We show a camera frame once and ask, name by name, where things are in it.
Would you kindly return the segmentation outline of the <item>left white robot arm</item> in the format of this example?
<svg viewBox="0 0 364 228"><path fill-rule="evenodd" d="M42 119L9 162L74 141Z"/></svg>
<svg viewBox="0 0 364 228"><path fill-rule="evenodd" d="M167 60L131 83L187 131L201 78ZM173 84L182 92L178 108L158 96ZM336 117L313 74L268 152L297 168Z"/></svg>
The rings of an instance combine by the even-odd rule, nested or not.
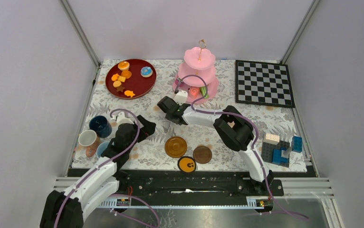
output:
<svg viewBox="0 0 364 228"><path fill-rule="evenodd" d="M118 129L96 165L63 191L48 194L39 226L41 228L81 228L85 220L107 197L123 195L126 180L115 174L129 159L136 143L154 134L156 123L141 115L136 121L119 113Z"/></svg>

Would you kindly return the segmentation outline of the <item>dark red round tray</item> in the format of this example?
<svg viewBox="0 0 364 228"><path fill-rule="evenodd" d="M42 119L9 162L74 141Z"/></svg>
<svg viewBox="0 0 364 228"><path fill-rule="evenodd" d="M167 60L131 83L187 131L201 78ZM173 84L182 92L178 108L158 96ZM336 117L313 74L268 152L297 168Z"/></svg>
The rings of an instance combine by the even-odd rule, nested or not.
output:
<svg viewBox="0 0 364 228"><path fill-rule="evenodd" d="M116 88L113 86L113 81L111 80L111 77L114 74L121 75L121 70L119 70L117 66L117 64L121 61L111 67L108 73L105 74L105 85L108 92L117 98L126 100L137 99L146 95L154 87L157 73L154 66L145 60L127 59L126 61L130 63L130 67L128 70L132 72L132 76L129 79L126 79L125 82L122 83L122 86L125 88L124 91L132 90L135 93L135 96L132 98L126 97L124 95L124 92L117 92ZM142 77L140 74L142 67L151 67L153 69L153 74L150 77Z"/></svg>

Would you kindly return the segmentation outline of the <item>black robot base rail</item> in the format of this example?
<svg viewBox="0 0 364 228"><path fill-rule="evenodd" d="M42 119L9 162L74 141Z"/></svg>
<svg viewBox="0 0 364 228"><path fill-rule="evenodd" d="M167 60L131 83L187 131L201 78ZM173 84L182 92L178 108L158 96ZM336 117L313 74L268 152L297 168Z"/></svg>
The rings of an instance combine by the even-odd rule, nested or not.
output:
<svg viewBox="0 0 364 228"><path fill-rule="evenodd" d="M121 171L118 194L131 194L155 206L243 206L247 198L283 196L282 183L253 181L247 172Z"/></svg>

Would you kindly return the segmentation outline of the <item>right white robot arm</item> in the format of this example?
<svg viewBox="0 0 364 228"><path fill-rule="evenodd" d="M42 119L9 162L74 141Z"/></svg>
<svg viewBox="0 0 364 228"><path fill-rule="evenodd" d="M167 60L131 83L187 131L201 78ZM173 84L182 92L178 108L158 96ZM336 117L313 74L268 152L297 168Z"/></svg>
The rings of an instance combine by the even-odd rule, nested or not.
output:
<svg viewBox="0 0 364 228"><path fill-rule="evenodd" d="M165 113L165 118L178 125L200 125L213 128L222 142L232 151L237 152L249 170L253 189L260 196L272 189L274 178L264 164L255 147L259 131L248 118L244 117L234 106L228 105L223 110L198 109L191 104L178 104L165 96L157 106Z"/></svg>

